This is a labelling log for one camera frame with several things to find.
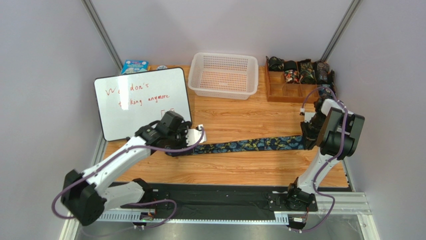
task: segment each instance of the wooden box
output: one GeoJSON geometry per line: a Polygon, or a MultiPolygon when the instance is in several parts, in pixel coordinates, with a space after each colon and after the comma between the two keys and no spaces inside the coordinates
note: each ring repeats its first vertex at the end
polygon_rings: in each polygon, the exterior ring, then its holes
{"type": "MultiPolygon", "coordinates": [[[[268,59],[265,63],[266,99],[268,102],[303,103],[306,96],[318,85],[286,83],[284,72],[269,71],[268,59]]],[[[319,97],[318,90],[309,96],[307,103],[313,104],[319,97]]]]}

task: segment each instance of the plastic basket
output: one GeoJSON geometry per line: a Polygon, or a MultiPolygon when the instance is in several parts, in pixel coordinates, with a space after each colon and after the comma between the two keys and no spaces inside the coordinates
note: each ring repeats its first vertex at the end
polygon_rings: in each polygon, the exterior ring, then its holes
{"type": "Polygon", "coordinates": [[[259,65],[253,56],[195,54],[188,86],[198,96],[246,100],[258,90],[259,65]]]}

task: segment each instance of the blue package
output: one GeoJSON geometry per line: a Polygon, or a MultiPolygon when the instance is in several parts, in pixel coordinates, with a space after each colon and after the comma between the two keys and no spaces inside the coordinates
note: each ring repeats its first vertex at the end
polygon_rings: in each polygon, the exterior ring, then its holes
{"type": "Polygon", "coordinates": [[[148,62],[143,60],[126,60],[121,75],[142,73],[148,71],[148,62]]]}

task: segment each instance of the wooden tabletop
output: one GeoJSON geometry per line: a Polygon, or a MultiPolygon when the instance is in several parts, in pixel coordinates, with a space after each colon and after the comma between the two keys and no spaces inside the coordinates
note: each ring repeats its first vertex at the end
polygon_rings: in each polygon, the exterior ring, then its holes
{"type": "MultiPolygon", "coordinates": [[[[181,67],[188,81],[190,66],[181,67]]],[[[248,100],[197,96],[188,88],[193,127],[204,125],[207,144],[265,137],[301,135],[300,103],[267,102],[265,68],[259,67],[257,92],[248,100]]],[[[307,112],[314,112],[312,104],[307,112]]],[[[124,145],[108,143],[105,158],[124,145]]],[[[309,166],[313,150],[247,151],[171,157],[155,152],[120,176],[118,181],[141,178],[150,183],[288,186],[309,166]]],[[[341,163],[322,187],[348,187],[341,163]]]]}

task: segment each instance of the white wall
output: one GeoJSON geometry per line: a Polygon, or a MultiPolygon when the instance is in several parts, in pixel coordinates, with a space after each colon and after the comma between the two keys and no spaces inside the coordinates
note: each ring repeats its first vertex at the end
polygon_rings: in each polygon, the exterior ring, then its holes
{"type": "Polygon", "coordinates": [[[0,23],[0,238],[58,239],[52,199],[101,134],[93,81],[117,70],[79,0],[1,1],[0,23]]]}
{"type": "Polygon", "coordinates": [[[329,59],[365,116],[349,159],[383,240],[426,236],[426,14],[423,0],[365,0],[329,59]]]}
{"type": "Polygon", "coordinates": [[[351,0],[93,0],[121,60],[189,65],[197,52],[321,58],[351,0]]]}

